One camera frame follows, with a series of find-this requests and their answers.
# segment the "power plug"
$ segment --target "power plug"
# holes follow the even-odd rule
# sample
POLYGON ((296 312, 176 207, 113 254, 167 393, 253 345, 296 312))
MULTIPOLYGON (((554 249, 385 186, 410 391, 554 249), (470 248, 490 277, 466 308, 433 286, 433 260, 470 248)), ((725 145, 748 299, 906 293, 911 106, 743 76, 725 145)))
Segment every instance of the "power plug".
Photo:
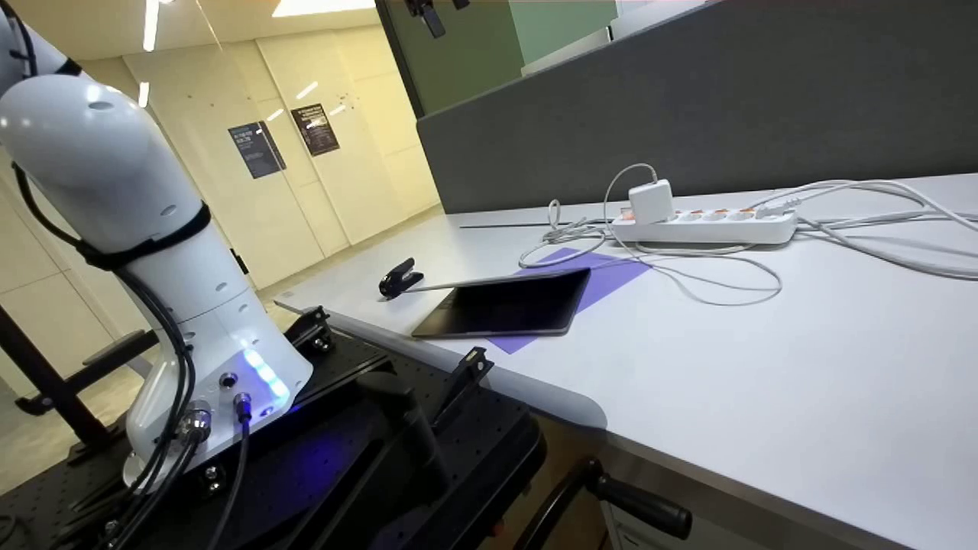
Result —
POLYGON ((671 186, 670 180, 655 180, 629 189, 629 203, 636 223, 662 223, 671 215, 671 186))

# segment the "poster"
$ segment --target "poster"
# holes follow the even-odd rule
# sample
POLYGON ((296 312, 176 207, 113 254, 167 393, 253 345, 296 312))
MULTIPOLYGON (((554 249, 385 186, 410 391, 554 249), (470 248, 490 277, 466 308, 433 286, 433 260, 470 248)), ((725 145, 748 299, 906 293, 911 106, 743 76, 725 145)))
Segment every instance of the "poster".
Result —
POLYGON ((234 128, 229 128, 229 135, 232 135, 253 180, 285 168, 281 151, 279 151, 266 122, 234 124, 234 128))
POLYGON ((320 103, 296 106, 294 122, 304 139, 309 156, 324 156, 329 149, 339 149, 329 116, 320 103))

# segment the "tablet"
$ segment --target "tablet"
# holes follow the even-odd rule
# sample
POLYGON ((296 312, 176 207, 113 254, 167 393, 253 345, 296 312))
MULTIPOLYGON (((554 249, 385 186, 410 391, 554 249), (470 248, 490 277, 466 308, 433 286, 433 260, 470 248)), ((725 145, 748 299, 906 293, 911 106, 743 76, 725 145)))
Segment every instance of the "tablet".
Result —
POLYGON ((590 268, 466 281, 411 330, 416 338, 558 335, 590 268))

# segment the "black cable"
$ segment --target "black cable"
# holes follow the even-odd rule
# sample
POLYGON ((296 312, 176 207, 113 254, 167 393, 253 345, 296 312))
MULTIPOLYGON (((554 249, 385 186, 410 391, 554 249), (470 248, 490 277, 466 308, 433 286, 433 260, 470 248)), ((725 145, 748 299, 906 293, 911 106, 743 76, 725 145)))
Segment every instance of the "black cable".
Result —
POLYGON ((148 496, 139 499, 138 514, 128 525, 123 525, 123 531, 110 540, 110 545, 128 545, 133 540, 133 534, 144 527, 144 521, 148 519, 148 514, 161 505, 161 499, 171 493, 171 484, 176 481, 176 475, 185 471, 188 457, 196 454, 197 443, 188 443, 181 449, 171 475, 166 475, 166 481, 148 496))
MULTIPOLYGON (((55 226, 34 202, 31 183, 24 168, 11 164, 22 199, 27 203, 27 209, 34 214, 34 221, 47 228, 55 238, 81 248, 81 242, 71 232, 64 232, 60 226, 55 226)), ((161 333, 167 335, 174 355, 176 355, 176 391, 174 391, 174 406, 166 417, 166 428, 158 432, 158 443, 148 454, 148 462, 144 464, 144 471, 138 474, 138 478, 128 484, 130 493, 130 507, 123 514, 123 527, 139 527, 144 514, 139 514, 139 496, 138 493, 152 493, 155 475, 166 464, 167 445, 174 440, 174 428, 181 422, 181 416, 185 413, 185 402, 193 396, 196 389, 196 366, 193 366, 193 351, 185 347, 176 321, 171 318, 171 312, 166 308, 166 302, 152 293, 152 286, 145 286, 138 275, 130 275, 128 268, 117 268, 118 281, 148 308, 148 314, 158 321, 161 333)), ((161 484, 171 484, 171 478, 176 478, 184 474, 184 467, 171 467, 167 475, 161 478, 161 484)))
POLYGON ((227 531, 227 521, 234 511, 234 500, 241 496, 241 484, 244 484, 244 467, 247 467, 247 422, 251 422, 251 402, 241 402, 234 401, 234 413, 237 413, 237 429, 241 429, 241 440, 237 440, 237 471, 234 471, 234 478, 232 478, 232 489, 227 493, 227 500, 222 500, 222 511, 221 511, 221 519, 217 519, 217 527, 209 531, 209 540, 206 540, 206 550, 217 550, 222 531, 227 531))
POLYGON ((145 500, 145 496, 138 496, 138 489, 152 493, 155 475, 166 464, 166 452, 174 443, 174 428, 184 417, 193 389, 196 389, 196 370, 193 370, 193 355, 181 335, 176 321, 167 314, 167 308, 161 306, 161 299, 139 281, 133 277, 128 268, 117 273, 123 277, 124 286, 130 286, 130 293, 138 293, 138 299, 148 308, 148 314, 158 321, 158 326, 166 330, 166 335, 174 345, 176 355, 176 391, 174 391, 174 406, 171 416, 166 422, 166 429, 158 432, 158 443, 148 454, 148 462, 144 464, 139 475, 130 481, 130 507, 118 517, 118 527, 123 534, 117 540, 106 540, 113 545, 124 545, 148 519, 148 514, 155 511, 155 505, 167 496, 167 489, 174 484, 174 478, 185 471, 193 452, 184 457, 176 457, 176 464, 166 474, 166 478, 158 481, 155 496, 145 500))
POLYGON ((8 17, 11 25, 18 25, 18 34, 22 34, 24 48, 27 48, 27 50, 24 50, 24 59, 27 59, 27 76, 37 76, 40 71, 37 71, 34 37, 31 37, 24 17, 22 17, 7 0, 0 2, 0 9, 7 12, 7 17, 8 17))
POLYGON ((31 215, 34 215, 42 228, 47 228, 58 242, 66 242, 71 248, 80 248, 81 242, 80 242, 76 235, 71 235, 71 232, 64 232, 60 226, 55 226, 55 223, 37 207, 34 192, 31 192, 31 183, 27 183, 27 175, 24 175, 24 168, 22 168, 18 161, 11 161, 11 175, 18 176, 18 189, 22 189, 22 199, 24 199, 24 203, 27 203, 31 215))
POLYGON ((4 514, 0 521, 7 521, 7 531, 0 531, 0 542, 7 542, 18 531, 22 519, 4 514))

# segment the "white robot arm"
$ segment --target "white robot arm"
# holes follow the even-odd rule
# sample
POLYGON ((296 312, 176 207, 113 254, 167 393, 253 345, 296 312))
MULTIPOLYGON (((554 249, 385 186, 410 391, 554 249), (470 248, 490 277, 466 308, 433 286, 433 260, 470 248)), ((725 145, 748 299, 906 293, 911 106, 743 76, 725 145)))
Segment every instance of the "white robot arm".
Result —
POLYGON ((152 462, 174 467, 176 452, 155 449, 184 422, 171 408, 193 408, 209 428, 184 467, 234 443, 234 401, 251 402, 251 429, 285 416, 310 366, 266 318, 155 122, 123 90, 74 73, 11 12, 0 46, 22 50, 0 61, 0 145, 71 223, 86 260, 128 283, 171 347, 124 417, 124 481, 144 481, 152 462))

